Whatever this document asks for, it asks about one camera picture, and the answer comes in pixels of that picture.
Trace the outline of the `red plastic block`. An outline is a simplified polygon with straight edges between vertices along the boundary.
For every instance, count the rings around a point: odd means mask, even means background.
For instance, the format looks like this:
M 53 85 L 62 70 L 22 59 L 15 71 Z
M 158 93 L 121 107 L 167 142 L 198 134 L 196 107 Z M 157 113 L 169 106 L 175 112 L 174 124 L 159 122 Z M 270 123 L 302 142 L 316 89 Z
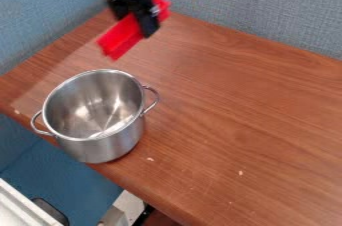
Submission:
M 170 17 L 169 0 L 153 0 L 159 8 L 158 20 L 163 22 Z M 113 60 L 118 60 L 130 49 L 145 39 L 138 20 L 130 13 L 98 38 L 97 44 L 102 53 Z

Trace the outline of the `stainless steel pot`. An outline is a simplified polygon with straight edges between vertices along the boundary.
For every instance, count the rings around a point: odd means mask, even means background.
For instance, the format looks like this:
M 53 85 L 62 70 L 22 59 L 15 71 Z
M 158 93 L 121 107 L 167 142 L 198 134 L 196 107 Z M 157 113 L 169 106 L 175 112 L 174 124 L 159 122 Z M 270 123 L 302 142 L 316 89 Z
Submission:
M 125 156 L 145 134 L 146 114 L 157 106 L 146 94 L 157 90 L 125 71 L 98 69 L 67 79 L 49 94 L 41 111 L 41 135 L 51 136 L 78 161 L 110 162 Z

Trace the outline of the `white furniture part under table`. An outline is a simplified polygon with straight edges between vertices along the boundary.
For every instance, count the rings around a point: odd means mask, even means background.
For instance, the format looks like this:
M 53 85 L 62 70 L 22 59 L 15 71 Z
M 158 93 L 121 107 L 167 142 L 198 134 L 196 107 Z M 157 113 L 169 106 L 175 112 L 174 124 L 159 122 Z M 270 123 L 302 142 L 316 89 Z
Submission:
M 145 201 L 125 190 L 97 226 L 135 226 L 146 209 Z

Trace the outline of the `white appliance lower left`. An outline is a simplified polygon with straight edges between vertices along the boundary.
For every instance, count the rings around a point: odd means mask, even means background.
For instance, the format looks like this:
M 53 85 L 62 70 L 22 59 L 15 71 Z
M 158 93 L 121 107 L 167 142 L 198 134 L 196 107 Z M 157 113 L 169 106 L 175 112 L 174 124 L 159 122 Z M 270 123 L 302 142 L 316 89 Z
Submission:
M 0 226 L 67 226 L 0 178 Z

